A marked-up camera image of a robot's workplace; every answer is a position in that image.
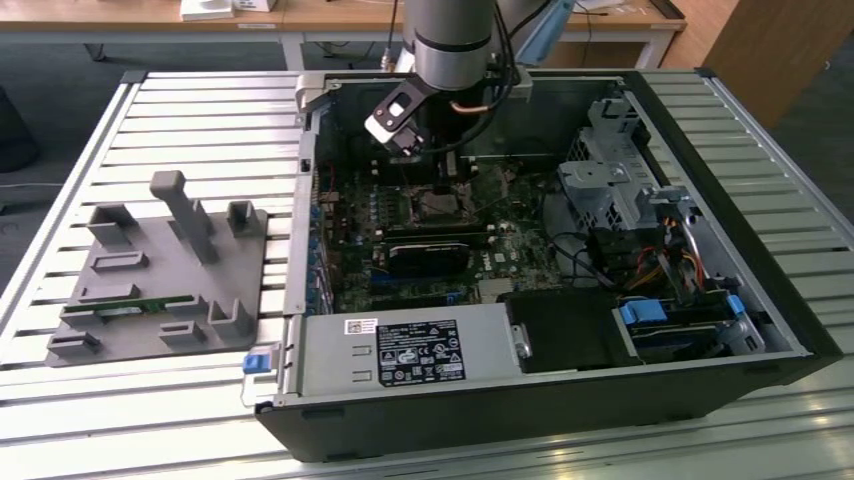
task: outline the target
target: wooden desk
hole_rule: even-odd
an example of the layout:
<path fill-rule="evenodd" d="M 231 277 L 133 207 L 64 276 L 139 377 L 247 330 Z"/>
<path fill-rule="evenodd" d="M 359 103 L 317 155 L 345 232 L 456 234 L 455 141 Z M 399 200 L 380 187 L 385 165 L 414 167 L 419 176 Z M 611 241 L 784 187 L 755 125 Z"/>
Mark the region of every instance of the wooden desk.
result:
<path fill-rule="evenodd" d="M 303 43 L 385 39 L 391 3 L 376 2 L 381 0 L 279 0 L 269 13 L 239 11 L 235 18 L 181 22 L 179 0 L 0 0 L 0 42 L 276 42 L 288 69 L 304 70 Z M 640 8 L 636 12 L 590 18 L 590 40 L 642 44 L 636 66 L 654 68 L 684 21 L 666 19 L 648 0 L 631 4 Z M 560 40 L 584 43 L 587 37 L 587 18 L 574 15 Z"/>
<path fill-rule="evenodd" d="M 602 12 L 607 12 L 607 16 L 590 17 L 592 30 L 590 40 L 595 44 L 642 45 L 638 52 L 630 52 L 636 61 L 628 65 L 634 64 L 638 68 L 655 68 L 660 64 L 672 36 L 675 32 L 684 29 L 686 22 L 664 18 L 648 0 L 630 0 L 628 4 L 636 8 L 636 11 L 619 13 L 614 9 L 604 9 Z M 299 57 L 300 46 L 307 42 L 383 41 L 388 35 L 391 5 L 389 0 L 332 0 L 331 2 L 288 0 L 281 19 L 283 47 L 288 60 Z M 558 46 L 547 62 L 548 66 L 578 66 L 576 62 L 568 58 L 571 49 L 564 43 L 587 42 L 586 17 L 586 15 L 572 15 L 570 18 L 560 38 L 562 45 Z M 399 32 L 403 27 L 400 11 L 395 27 Z"/>
<path fill-rule="evenodd" d="M 388 32 L 391 20 L 389 0 L 288 0 L 283 27 L 291 31 L 323 32 L 345 29 L 348 32 Z M 684 20 L 668 20 L 648 0 L 631 0 L 630 5 L 642 11 L 590 18 L 594 31 L 647 31 L 655 29 L 682 30 Z M 397 30 L 403 26 L 403 12 L 397 11 Z M 567 23 L 567 31 L 587 31 L 584 15 L 574 15 Z"/>

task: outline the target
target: barcode sticker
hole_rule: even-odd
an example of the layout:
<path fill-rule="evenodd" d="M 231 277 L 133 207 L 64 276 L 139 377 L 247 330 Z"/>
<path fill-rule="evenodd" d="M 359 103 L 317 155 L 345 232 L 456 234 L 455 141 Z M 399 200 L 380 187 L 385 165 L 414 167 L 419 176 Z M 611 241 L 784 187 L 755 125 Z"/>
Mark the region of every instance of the barcode sticker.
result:
<path fill-rule="evenodd" d="M 376 333 L 376 319 L 359 318 L 344 322 L 344 335 L 361 335 L 363 333 Z"/>

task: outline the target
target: blue tab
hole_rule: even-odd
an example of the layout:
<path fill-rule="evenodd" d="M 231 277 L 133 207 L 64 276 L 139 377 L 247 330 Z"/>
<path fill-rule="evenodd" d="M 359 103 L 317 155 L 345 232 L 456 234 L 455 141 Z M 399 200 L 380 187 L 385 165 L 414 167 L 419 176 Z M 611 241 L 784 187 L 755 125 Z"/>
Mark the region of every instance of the blue tab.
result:
<path fill-rule="evenodd" d="M 249 354 L 243 358 L 243 373 L 268 373 L 271 371 L 269 354 Z"/>
<path fill-rule="evenodd" d="M 726 297 L 726 303 L 730 304 L 730 308 L 732 309 L 732 313 L 735 316 L 739 316 L 742 313 L 747 311 L 744 308 L 744 304 L 742 303 L 742 299 L 738 298 L 738 295 L 730 295 Z"/>
<path fill-rule="evenodd" d="M 631 300 L 619 309 L 623 315 L 623 323 L 666 322 L 667 314 L 658 300 Z"/>
<path fill-rule="evenodd" d="M 628 305 L 623 305 L 622 307 L 619 307 L 619 314 L 623 317 L 623 323 L 626 325 L 631 325 L 638 321 L 638 319 L 635 318 L 635 314 L 631 313 L 631 309 L 628 308 Z"/>

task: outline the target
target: aluminum profile table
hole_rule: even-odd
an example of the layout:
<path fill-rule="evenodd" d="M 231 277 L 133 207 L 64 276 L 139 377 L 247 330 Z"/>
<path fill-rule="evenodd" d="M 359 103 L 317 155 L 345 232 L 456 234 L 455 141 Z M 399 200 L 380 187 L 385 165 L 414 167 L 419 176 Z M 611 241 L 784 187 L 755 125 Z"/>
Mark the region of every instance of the aluminum profile table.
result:
<path fill-rule="evenodd" d="M 165 214 L 148 193 L 181 169 L 208 212 L 252 199 L 268 227 L 259 342 L 279 340 L 299 127 L 296 73 L 149 74 L 119 87 L 0 300 L 0 477 L 827 478 L 854 474 L 854 235 L 715 79 L 648 71 L 712 172 L 846 358 L 706 418 L 494 445 L 300 464 L 243 405 L 243 354 L 65 369 L 43 364 L 92 241 L 95 205 Z M 678 174 L 654 147 L 674 183 Z M 259 385 L 260 392 L 272 384 Z"/>

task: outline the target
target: power supply label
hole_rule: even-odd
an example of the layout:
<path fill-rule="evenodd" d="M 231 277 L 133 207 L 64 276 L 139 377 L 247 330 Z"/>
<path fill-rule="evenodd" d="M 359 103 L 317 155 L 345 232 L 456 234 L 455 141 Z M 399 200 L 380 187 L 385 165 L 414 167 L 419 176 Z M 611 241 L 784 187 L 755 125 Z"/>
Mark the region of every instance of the power supply label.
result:
<path fill-rule="evenodd" d="M 456 320 L 377 325 L 376 347 L 383 387 L 466 379 Z"/>

